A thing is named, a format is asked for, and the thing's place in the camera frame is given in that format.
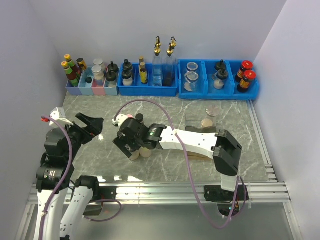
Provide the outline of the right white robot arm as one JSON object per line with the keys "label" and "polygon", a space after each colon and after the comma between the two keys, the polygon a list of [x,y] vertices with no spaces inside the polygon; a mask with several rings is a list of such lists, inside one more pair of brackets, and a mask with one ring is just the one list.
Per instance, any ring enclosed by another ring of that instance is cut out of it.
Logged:
{"label": "right white robot arm", "polygon": [[214,161],[215,168],[220,173],[221,196],[231,200],[237,195],[236,181],[242,146],[229,131],[201,133],[172,129],[162,124],[152,124],[147,127],[124,114],[113,119],[112,124],[119,128],[113,143],[128,158],[140,148],[186,150],[206,156]]}

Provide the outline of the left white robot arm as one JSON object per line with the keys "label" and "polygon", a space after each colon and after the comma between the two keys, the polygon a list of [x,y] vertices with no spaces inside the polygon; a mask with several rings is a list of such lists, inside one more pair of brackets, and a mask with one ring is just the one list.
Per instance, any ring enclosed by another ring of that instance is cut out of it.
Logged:
{"label": "left white robot arm", "polygon": [[99,181],[94,176],[81,176],[74,184],[71,202],[63,212],[71,177],[73,161],[81,146],[91,142],[103,130],[103,118],[78,113],[76,118],[85,124],[78,126],[66,118],[63,108],[57,107],[43,122],[52,127],[46,135],[45,153],[36,172],[38,213],[34,239],[73,240],[90,201],[101,195]]}

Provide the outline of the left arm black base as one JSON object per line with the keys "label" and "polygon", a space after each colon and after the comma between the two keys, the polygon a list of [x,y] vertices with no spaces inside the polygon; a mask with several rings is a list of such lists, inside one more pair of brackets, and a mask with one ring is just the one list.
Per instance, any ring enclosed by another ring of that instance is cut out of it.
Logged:
{"label": "left arm black base", "polygon": [[117,194],[117,187],[112,186],[101,186],[98,190],[97,195],[94,195],[93,198],[90,200],[89,204],[84,210],[84,216],[98,216],[102,213],[103,205],[102,202],[96,202],[97,200],[102,199],[116,199]]}

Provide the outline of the silver lid spice jar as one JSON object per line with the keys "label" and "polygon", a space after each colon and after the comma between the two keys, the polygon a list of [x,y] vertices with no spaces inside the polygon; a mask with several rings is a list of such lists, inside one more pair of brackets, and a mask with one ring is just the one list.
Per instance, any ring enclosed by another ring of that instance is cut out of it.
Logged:
{"label": "silver lid spice jar", "polygon": [[216,127],[217,116],[220,114],[220,107],[218,105],[210,105],[206,108],[205,118],[201,121],[202,128]]}

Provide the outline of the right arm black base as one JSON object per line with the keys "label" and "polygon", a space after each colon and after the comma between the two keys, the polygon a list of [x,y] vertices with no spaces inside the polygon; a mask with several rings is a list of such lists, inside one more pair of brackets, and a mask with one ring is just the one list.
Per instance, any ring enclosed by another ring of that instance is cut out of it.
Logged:
{"label": "right arm black base", "polygon": [[[205,185],[204,198],[206,202],[217,204],[219,213],[222,216],[228,217],[232,211],[234,192],[223,190],[218,185]],[[235,205],[232,212],[232,217],[238,215],[244,205],[240,207],[240,202],[246,203],[249,200],[249,194],[246,186],[239,185],[235,199]]]}

